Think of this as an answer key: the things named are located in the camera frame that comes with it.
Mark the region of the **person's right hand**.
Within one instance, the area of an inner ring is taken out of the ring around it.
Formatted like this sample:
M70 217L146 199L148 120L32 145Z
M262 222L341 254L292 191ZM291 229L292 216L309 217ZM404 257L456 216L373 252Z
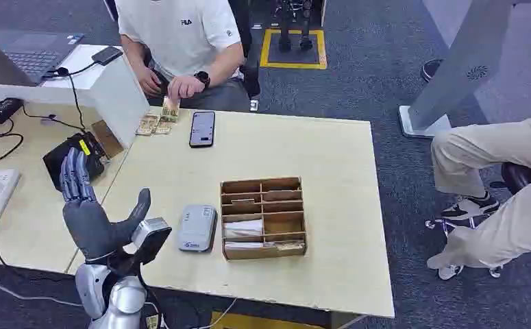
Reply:
M161 82L150 68L138 66L134 69L134 72L144 94L150 97L158 97L162 94Z

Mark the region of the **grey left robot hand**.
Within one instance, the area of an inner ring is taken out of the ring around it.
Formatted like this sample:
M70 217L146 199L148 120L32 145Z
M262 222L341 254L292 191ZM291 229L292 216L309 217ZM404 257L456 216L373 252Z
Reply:
M128 218L112 223L90 184L86 161L86 154L72 147L60 165L60 186L65 201L62 216L84 257L95 260L132 242L133 233L151 205L151 193L148 188L142 189Z

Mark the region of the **person's left hand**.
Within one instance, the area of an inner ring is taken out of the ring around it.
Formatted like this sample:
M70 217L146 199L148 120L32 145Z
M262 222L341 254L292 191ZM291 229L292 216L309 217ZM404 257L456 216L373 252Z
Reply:
M188 99L196 93L201 93L204 88L205 84L194 76L177 76L169 82L167 97L169 99Z

